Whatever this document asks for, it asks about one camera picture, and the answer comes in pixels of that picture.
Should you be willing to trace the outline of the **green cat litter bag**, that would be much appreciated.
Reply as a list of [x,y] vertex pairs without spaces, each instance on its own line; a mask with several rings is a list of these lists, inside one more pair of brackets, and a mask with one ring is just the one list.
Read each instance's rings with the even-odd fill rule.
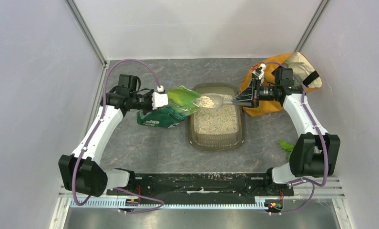
[[173,128],[199,109],[195,103],[201,97],[201,94],[187,89],[183,85],[170,90],[167,95],[167,106],[146,114],[143,111],[138,111],[136,113],[137,124]]

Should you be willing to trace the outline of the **clear plastic scoop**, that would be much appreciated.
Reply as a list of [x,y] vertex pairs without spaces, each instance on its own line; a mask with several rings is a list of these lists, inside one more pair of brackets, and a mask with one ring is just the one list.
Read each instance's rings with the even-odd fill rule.
[[194,105],[200,108],[218,109],[222,106],[234,105],[231,99],[225,99],[219,95],[202,95],[194,101]]

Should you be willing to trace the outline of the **brown translucent litter box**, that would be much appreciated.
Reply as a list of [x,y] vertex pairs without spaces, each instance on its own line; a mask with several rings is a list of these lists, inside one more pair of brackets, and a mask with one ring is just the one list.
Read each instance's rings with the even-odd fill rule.
[[234,150],[245,140],[245,115],[241,107],[233,105],[200,108],[188,117],[187,130],[189,143],[196,149]]

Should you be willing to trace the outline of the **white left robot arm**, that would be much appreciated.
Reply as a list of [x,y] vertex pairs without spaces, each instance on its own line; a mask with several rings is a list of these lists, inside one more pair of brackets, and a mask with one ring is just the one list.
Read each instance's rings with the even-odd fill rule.
[[123,169],[105,172],[99,165],[105,146],[117,125],[131,110],[152,110],[153,89],[140,94],[141,80],[137,76],[120,74],[118,84],[101,99],[97,116],[81,143],[70,155],[58,161],[64,188],[73,196],[84,194],[99,197],[111,188],[110,179],[126,195],[136,191],[137,183]]

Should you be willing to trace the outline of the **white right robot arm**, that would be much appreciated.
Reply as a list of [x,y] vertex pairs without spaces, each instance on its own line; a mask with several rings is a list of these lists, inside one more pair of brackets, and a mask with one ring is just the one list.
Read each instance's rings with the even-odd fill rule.
[[291,68],[275,70],[275,83],[262,85],[265,64],[260,64],[251,73],[249,85],[232,99],[232,104],[257,108],[262,101],[279,102],[290,116],[297,131],[298,140],[288,163],[271,170],[271,177],[262,182],[262,189],[268,195],[275,195],[282,185],[296,186],[310,182],[324,186],[333,174],[340,138],[330,134],[318,121],[307,100],[307,87],[294,84]]

